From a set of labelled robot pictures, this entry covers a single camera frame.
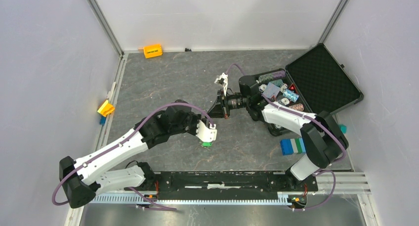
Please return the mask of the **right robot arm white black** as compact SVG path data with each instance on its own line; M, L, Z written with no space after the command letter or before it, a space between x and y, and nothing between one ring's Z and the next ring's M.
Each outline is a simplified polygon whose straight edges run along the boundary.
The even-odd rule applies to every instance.
M233 94L228 94L226 73L217 76L214 83L222 88L208 111L212 118L228 118L231 110L245 108L253 120L284 128L302 138L299 147L305 148L305 154L287 169L285 183L289 189L299 190L307 177L347 156L348 141L332 115L326 111L307 113L286 106L278 96L287 88L275 75L242 76L240 91Z

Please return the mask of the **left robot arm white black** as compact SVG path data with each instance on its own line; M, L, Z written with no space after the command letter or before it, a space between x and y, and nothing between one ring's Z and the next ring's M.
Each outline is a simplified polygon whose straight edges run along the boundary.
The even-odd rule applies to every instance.
M183 100L163 105L143 118L117 140L84 157L66 156L59 161L59 185L52 203L82 207L96 196L125 187L150 190L155 176L136 165L125 170L112 168L123 160L165 143L173 135L189 133L201 142L216 140L216 124L210 115Z

